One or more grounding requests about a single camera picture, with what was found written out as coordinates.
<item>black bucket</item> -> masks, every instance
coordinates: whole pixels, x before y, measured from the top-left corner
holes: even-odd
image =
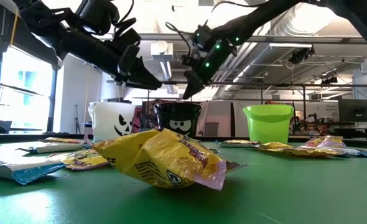
[[[202,107],[195,103],[159,103],[154,105],[160,128],[167,128],[190,138],[196,136]]]

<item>halloween bucket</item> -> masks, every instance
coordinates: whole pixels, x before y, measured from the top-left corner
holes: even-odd
[[[93,102],[88,108],[92,118],[94,141],[115,139],[131,134],[135,105],[115,102]]]
[[[154,105],[160,128],[194,138],[202,107],[195,103],[159,103]]]

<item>white bucket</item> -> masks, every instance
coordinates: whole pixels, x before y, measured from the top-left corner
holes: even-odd
[[[115,139],[131,134],[135,105],[93,102],[88,107],[92,118],[94,141]]]

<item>computer screen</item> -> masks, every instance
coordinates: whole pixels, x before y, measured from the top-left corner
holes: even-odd
[[[340,122],[367,122],[367,100],[338,100]]]

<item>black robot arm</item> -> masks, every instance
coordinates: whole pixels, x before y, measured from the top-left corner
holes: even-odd
[[[139,34],[134,29],[123,33],[136,22],[135,18],[119,22],[118,9],[110,0],[84,0],[76,13],[70,8],[49,9],[40,0],[13,1],[29,30],[52,47],[60,60],[72,54],[110,74],[118,85],[149,90],[161,87],[145,68],[142,57],[136,56]],[[92,36],[107,34],[111,24],[119,28],[112,41]]]
[[[183,58],[183,64],[192,68],[184,73],[188,87],[183,98],[191,97],[210,84],[229,54],[235,55],[236,46],[246,42],[256,29],[301,2],[330,8],[336,15],[348,19],[367,41],[367,0],[269,0],[252,13],[217,28],[198,27],[191,40],[199,50],[208,54]]]

